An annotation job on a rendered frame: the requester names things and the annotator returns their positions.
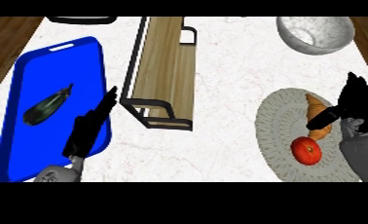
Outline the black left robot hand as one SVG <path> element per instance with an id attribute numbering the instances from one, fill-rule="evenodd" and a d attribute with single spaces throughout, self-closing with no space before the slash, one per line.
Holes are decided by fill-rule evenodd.
<path id="1" fill-rule="evenodd" d="M 77 116 L 73 133 L 64 148 L 62 155 L 70 158 L 77 156 L 85 158 L 93 147 L 101 127 L 108 119 L 111 110 L 117 104 L 117 87 L 107 92 L 95 109 L 89 110 L 83 116 Z"/>

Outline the dark green eggplant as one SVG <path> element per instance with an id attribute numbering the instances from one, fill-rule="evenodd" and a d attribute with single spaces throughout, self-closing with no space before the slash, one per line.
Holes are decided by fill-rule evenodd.
<path id="1" fill-rule="evenodd" d="M 70 85 L 67 88 L 62 88 L 31 106 L 24 114 L 24 123 L 28 126 L 42 124 L 57 113 L 71 95 L 73 87 L 74 85 Z"/>

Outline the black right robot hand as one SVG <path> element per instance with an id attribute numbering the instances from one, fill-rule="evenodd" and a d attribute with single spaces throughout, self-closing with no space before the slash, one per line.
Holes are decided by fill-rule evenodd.
<path id="1" fill-rule="evenodd" d="M 358 132 L 368 132 L 368 83 L 352 72 L 348 73 L 339 104 L 328 107 L 309 121 L 308 129 L 321 130 L 337 119 L 362 119 Z"/>

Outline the blue cutting board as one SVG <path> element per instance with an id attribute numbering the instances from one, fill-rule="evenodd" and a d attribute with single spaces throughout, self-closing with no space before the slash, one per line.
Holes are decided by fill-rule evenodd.
<path id="1" fill-rule="evenodd" d="M 27 110 L 64 88 L 71 95 L 57 113 L 42 124 L 27 125 Z M 0 182 L 25 181 L 48 166 L 70 163 L 62 151 L 76 117 L 98 106 L 105 93 L 102 46 L 93 37 L 23 54 L 15 65 L 0 137 Z"/>

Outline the black rounded object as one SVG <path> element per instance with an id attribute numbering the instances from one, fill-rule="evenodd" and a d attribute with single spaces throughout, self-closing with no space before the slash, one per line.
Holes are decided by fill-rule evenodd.
<path id="1" fill-rule="evenodd" d="M 110 24 L 117 20 L 117 17 L 48 17 L 52 22 L 67 24 Z"/>

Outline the wooden tiered shelf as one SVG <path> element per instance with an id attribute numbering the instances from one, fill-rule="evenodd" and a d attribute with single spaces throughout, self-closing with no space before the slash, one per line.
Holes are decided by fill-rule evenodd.
<path id="1" fill-rule="evenodd" d="M 197 30 L 142 17 L 120 104 L 148 129 L 192 130 Z"/>

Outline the grey round woven placemat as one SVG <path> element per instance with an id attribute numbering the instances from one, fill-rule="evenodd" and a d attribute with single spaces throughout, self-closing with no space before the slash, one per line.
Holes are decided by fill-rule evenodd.
<path id="1" fill-rule="evenodd" d="M 305 89 L 280 89 L 263 99 L 256 114 L 256 138 L 268 166 L 284 182 L 358 182 L 340 151 L 342 127 L 333 123 L 328 135 L 317 141 L 323 149 L 321 162 L 303 165 L 290 150 L 291 142 L 309 134 L 308 100 L 311 94 L 325 106 L 331 102 Z"/>

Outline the red tomato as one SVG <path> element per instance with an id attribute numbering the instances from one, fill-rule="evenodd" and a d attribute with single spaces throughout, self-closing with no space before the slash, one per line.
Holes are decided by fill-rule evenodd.
<path id="1" fill-rule="evenodd" d="M 299 137 L 290 145 L 291 154 L 296 160 L 306 166 L 314 166 L 320 163 L 323 159 L 323 150 L 317 141 L 302 136 Z"/>

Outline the golden brown croissant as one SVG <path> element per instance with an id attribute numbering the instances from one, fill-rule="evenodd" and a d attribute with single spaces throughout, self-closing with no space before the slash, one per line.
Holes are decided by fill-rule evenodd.
<path id="1" fill-rule="evenodd" d="M 312 95 L 306 94 L 306 101 L 308 101 L 308 111 L 306 111 L 306 118 L 312 120 L 318 114 L 327 109 L 323 101 Z M 321 130 L 311 131 L 308 137 L 314 140 L 321 140 L 325 136 L 331 133 L 333 125 L 327 125 Z"/>

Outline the grey speckled bowl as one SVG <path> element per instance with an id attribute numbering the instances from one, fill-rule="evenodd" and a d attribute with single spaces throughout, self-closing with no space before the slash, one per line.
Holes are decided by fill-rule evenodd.
<path id="1" fill-rule="evenodd" d="M 277 27 L 290 48 L 312 56 L 337 52 L 355 36 L 349 17 L 277 17 Z"/>

